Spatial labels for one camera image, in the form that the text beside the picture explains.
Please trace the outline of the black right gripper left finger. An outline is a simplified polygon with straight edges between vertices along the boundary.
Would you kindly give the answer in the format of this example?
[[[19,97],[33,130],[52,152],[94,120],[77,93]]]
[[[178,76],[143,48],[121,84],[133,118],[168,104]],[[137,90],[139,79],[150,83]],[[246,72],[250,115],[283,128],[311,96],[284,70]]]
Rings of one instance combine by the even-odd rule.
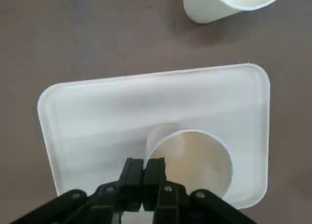
[[[117,181],[92,195],[73,189],[13,221],[15,224],[119,224],[124,212],[141,206],[143,160],[128,158]]]

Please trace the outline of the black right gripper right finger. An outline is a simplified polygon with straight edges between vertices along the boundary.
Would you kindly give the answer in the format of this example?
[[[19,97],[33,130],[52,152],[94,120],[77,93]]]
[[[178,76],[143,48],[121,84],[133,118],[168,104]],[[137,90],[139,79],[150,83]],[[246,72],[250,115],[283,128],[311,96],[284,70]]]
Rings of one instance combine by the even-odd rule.
[[[206,189],[191,194],[167,180],[164,158],[149,159],[144,170],[143,208],[154,224],[254,224],[255,221]]]

